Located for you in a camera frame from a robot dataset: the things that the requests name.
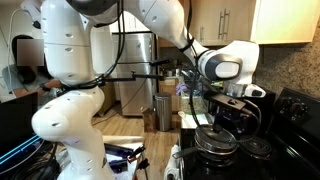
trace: stove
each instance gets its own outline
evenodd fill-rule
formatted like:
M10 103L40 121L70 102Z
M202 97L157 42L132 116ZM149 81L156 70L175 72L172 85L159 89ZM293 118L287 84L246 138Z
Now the stove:
M320 101L284 88L267 135L241 136L228 157L196 152L180 159L181 178L320 179ZM181 149L195 146L194 129L181 129Z

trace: robotic manipulator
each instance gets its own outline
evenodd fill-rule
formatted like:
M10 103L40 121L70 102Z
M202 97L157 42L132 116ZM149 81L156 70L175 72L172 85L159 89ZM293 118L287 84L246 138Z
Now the robotic manipulator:
M201 46L187 34L184 10L178 0L25 0L21 4L33 25L41 27L50 74L70 87L95 80L90 31L115 22L118 7L178 47L204 77L224 80L227 94L240 92L243 96L247 92L248 88L243 87L250 87L258 45L234 41L219 50ZM91 126L103 101L99 87L78 88L50 101L33 116L36 134L62 142L68 150L71 163L59 179L113 179L105 161L101 132Z

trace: floor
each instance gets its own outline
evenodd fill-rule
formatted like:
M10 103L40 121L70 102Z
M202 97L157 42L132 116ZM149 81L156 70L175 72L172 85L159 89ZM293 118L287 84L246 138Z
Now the floor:
M149 180L163 180L171 148L178 140L179 127L181 126L178 115L172 115L172 130L168 132L144 133L142 117L122 117L120 106L116 104L104 117L93 118L92 124L103 135L143 136L146 147L145 157L148 158L150 163L150 166L147 168ZM145 172L138 170L137 177L139 180L145 180Z

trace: person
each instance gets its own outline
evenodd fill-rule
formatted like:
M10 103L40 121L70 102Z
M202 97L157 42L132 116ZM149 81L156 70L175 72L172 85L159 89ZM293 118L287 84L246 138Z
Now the person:
M2 77L9 94L13 93L16 97L21 97L37 92L39 105L42 106L55 97L54 88L60 88L61 83L49 74L43 48L39 49L36 46L37 41L27 35L18 35L12 39L14 64L2 70ZM41 58L39 58L39 51L42 51Z

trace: stainless steel refrigerator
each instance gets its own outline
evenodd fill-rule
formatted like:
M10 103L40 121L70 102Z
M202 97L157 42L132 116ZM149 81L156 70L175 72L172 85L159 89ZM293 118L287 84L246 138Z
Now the stainless steel refrigerator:
M118 34L113 34L114 52L118 47ZM131 77L137 74L155 74L154 67L148 62L156 59L156 37L151 32L126 33L125 47L116 67L117 77ZM141 107L153 107L153 95L156 80L136 79L136 81L119 82L122 114L124 116L142 116Z

